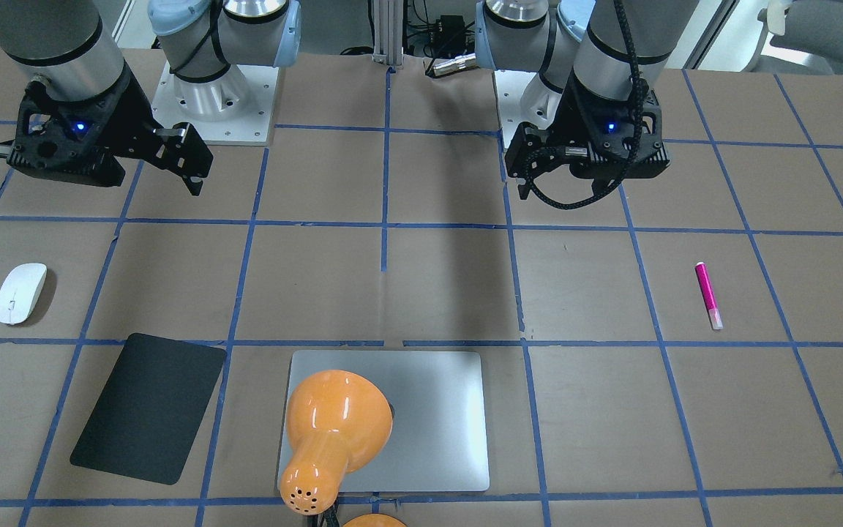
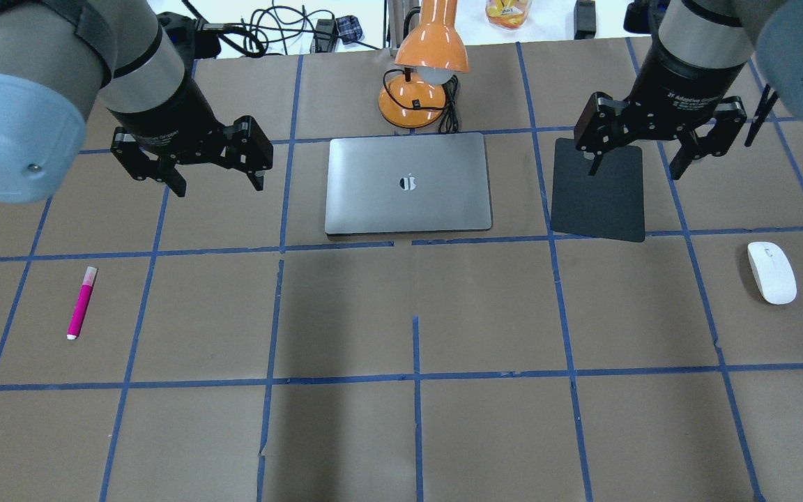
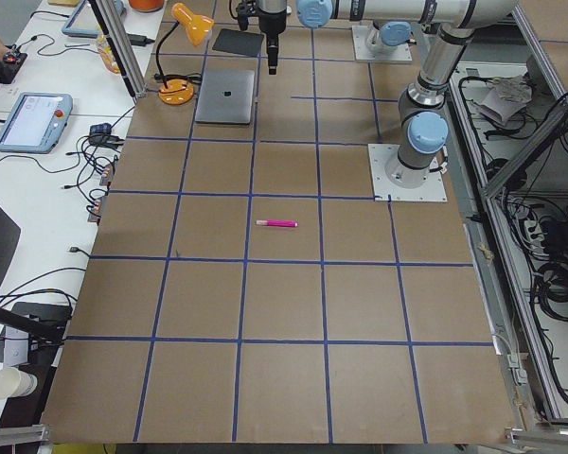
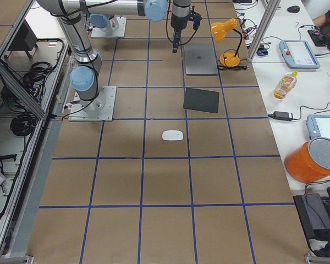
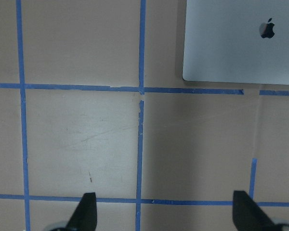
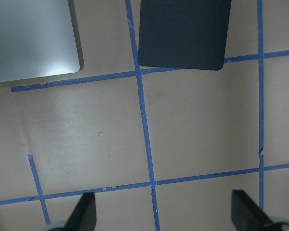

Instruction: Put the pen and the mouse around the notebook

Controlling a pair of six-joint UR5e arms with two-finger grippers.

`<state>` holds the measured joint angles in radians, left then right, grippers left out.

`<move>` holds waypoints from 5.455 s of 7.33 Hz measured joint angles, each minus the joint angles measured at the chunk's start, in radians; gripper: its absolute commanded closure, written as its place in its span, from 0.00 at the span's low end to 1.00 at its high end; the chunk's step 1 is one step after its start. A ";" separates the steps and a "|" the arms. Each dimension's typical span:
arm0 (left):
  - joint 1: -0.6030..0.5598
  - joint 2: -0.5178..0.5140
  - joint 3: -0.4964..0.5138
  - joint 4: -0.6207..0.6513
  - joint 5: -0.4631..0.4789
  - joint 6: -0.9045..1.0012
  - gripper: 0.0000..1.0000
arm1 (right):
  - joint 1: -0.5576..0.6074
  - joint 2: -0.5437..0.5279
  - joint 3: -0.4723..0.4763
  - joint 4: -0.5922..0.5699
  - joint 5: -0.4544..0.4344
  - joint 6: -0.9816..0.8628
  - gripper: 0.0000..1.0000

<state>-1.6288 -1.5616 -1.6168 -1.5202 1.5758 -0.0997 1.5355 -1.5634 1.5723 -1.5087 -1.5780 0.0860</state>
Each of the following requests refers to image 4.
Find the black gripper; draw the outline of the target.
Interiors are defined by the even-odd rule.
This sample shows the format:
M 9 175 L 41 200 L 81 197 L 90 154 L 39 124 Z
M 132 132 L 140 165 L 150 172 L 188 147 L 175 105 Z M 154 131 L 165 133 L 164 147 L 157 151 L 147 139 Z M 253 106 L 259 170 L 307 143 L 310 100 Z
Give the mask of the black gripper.
M 188 23 L 187 17 L 180 18 L 178 16 L 171 16 L 170 25 L 174 29 L 173 48 L 172 48 L 173 53 L 177 53 L 178 51 L 182 30 L 186 28 L 187 23 Z

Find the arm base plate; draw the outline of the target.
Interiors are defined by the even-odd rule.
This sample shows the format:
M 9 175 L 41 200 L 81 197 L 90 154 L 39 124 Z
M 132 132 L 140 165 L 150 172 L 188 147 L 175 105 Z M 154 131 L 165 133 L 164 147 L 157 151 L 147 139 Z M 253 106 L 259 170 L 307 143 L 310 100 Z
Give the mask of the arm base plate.
M 72 114 L 68 116 L 68 120 L 70 122 L 111 122 L 113 119 L 116 93 L 116 86 L 103 86 L 99 88 L 97 98 L 88 105 L 86 101 L 81 101 L 78 93 L 75 92 L 74 100 L 79 102 L 72 105 Z
M 108 18 L 102 14 L 91 14 L 90 22 L 93 25 L 92 38 L 123 38 L 125 35 L 126 17 L 113 16 Z

